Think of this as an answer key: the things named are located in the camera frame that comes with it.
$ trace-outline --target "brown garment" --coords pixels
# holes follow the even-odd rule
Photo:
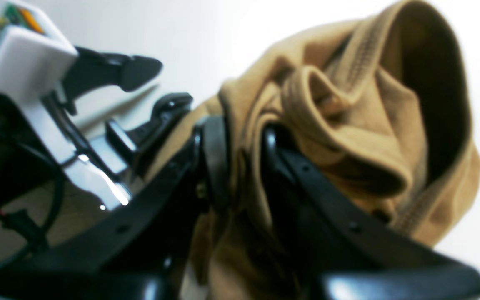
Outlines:
[[[213,299],[297,296],[261,186],[259,141],[268,122],[290,128],[303,154],[356,205],[426,245],[459,221],[478,190],[459,47],[425,2],[399,2],[278,42],[177,126],[146,179],[213,114],[228,120],[233,203],[228,213],[200,217],[191,250]]]

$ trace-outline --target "white background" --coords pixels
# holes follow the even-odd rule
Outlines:
[[[87,95],[75,122],[87,135],[107,114],[126,128],[149,117],[153,102],[187,91],[200,103],[242,74],[273,42],[313,25],[378,13],[392,0],[30,0],[74,45],[147,55],[164,69],[155,89],[127,95],[107,88]],[[461,43],[480,150],[480,0],[433,0]],[[480,192],[436,250],[480,269]]]

